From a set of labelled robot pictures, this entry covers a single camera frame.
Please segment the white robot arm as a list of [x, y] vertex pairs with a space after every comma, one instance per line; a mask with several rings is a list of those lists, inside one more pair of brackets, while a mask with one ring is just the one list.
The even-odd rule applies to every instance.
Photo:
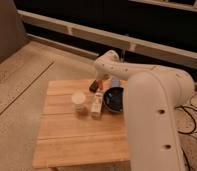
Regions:
[[122, 62], [109, 50], [94, 61], [99, 79], [125, 81], [123, 113], [132, 171], [185, 171], [175, 108], [194, 94], [184, 70]]

